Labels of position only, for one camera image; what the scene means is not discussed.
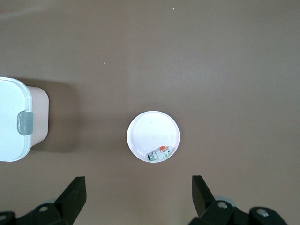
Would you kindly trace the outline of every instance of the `plastic container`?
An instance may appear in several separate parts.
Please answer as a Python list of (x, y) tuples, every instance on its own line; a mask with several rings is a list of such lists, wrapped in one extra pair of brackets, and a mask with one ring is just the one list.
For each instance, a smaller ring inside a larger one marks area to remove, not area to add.
[(42, 89), (0, 77), (0, 161), (25, 157), (48, 134), (49, 98)]

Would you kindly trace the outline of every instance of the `gray-brown surface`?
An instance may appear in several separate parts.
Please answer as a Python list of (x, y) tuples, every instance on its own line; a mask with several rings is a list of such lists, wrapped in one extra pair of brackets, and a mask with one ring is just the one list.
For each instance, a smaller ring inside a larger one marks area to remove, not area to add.
[[(184, 225), (202, 175), (241, 210), (298, 224), (299, 62), (298, 0), (0, 0), (0, 76), (50, 99), (48, 137), (0, 163), (0, 211), (21, 216), (85, 175), (76, 225)], [(147, 110), (181, 132), (160, 164), (127, 146)]]

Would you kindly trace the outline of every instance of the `white lid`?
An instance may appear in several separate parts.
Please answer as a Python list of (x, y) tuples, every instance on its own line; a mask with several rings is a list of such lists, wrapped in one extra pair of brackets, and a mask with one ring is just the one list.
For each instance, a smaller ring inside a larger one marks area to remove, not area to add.
[[(132, 153), (148, 163), (159, 163), (171, 157), (179, 146), (180, 133), (176, 122), (158, 111), (144, 112), (133, 119), (127, 131)], [(169, 157), (150, 161), (148, 154), (161, 146), (172, 146)]]
[(0, 161), (17, 161), (29, 152), (31, 135), (19, 133), (23, 123), (18, 117), (31, 111), (28, 88), (16, 79), (0, 77)]

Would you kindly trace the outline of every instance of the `silver bolt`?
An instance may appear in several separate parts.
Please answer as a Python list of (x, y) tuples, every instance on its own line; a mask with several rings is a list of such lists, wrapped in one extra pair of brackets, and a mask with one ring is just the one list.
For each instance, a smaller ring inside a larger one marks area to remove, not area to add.
[(263, 209), (258, 209), (258, 210), (256, 210), (256, 212), (257, 212), (259, 215), (261, 215), (262, 217), (268, 217), (268, 216), (269, 216), (269, 214), (267, 213), (267, 211), (266, 211), (266, 210), (263, 210)]
[(227, 204), (225, 202), (218, 202), (217, 203), (218, 207), (222, 208), (222, 209), (227, 209)]
[(0, 221), (2, 221), (2, 220), (5, 220), (6, 219), (6, 215), (2, 215), (2, 216), (0, 216)]
[(43, 206), (43, 207), (41, 207), (38, 211), (39, 212), (45, 212), (45, 211), (47, 211), (48, 210), (48, 206)]

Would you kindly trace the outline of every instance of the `white plate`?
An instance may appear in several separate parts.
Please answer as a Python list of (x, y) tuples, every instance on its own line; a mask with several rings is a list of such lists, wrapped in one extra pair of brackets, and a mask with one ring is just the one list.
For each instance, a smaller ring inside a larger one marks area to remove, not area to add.
[[(178, 148), (180, 133), (176, 122), (158, 111), (144, 112), (133, 119), (127, 131), (127, 143), (132, 153), (148, 163), (159, 163), (171, 157)], [(161, 146), (172, 146), (168, 158), (149, 161), (148, 154)]]

